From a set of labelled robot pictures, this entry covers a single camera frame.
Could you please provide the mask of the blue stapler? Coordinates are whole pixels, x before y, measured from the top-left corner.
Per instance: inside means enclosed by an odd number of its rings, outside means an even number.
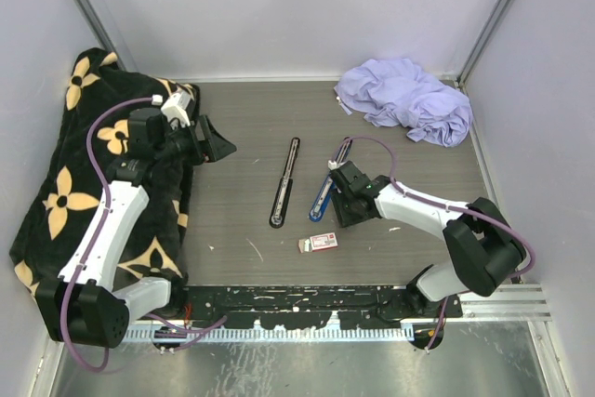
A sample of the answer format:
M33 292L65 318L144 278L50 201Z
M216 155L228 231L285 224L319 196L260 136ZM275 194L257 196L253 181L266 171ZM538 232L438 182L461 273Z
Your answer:
M349 138L343 139L339 149L337 150L336 154L330 159L328 162L329 170L335 169L347 159L350 148L352 146L352 141ZM327 174L321 189L319 190L316 199L314 200L310 212L309 212L309 219L313 222L320 221L323 216L324 212L328 206L330 201L330 194L334 188L334 181L332 180L330 174Z

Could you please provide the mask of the red white staple box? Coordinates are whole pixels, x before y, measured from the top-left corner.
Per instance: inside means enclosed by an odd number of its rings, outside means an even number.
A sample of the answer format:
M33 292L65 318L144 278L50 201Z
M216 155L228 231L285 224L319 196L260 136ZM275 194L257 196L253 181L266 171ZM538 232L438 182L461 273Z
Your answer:
M315 253L338 247L337 237L334 232L327 232L300 239L297 243L300 253Z

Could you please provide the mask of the black stapler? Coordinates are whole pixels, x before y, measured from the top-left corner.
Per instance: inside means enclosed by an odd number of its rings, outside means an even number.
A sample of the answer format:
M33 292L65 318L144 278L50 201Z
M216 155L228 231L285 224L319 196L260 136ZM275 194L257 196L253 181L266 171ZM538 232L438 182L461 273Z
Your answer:
M298 158L300 138L293 137L290 141L289 151L284 163L283 174L279 180L275 199L271 208L269 224L274 229L284 225L291 190L293 187L293 170Z

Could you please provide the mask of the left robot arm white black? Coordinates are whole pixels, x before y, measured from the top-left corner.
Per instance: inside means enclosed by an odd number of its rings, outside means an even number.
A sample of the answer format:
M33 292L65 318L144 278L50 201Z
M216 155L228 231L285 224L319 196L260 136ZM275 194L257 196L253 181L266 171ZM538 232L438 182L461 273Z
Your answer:
M191 120L166 107L136 109L130 115L128 152L102 170L91 147L86 149L102 186L99 207L65 266L41 281L35 294L50 338L112 349L128 326L157 311L178 318L185 295L159 273L115 290L116 269L140 215L150 202L152 170L160 161L192 166L214 163L236 152L207 115Z

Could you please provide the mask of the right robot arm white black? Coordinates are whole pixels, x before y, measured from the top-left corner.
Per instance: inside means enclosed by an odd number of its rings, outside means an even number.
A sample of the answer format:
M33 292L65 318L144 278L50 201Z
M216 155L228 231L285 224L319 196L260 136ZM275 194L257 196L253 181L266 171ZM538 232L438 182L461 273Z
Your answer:
M395 220L445 243L449 259L429 265L405 288L411 312L433 314L441 301L464 292L491 296L524 263L528 250L497 206L480 197L452 202L406 187L387 176L370 179L351 161L329 164L331 193L341 227L371 219Z

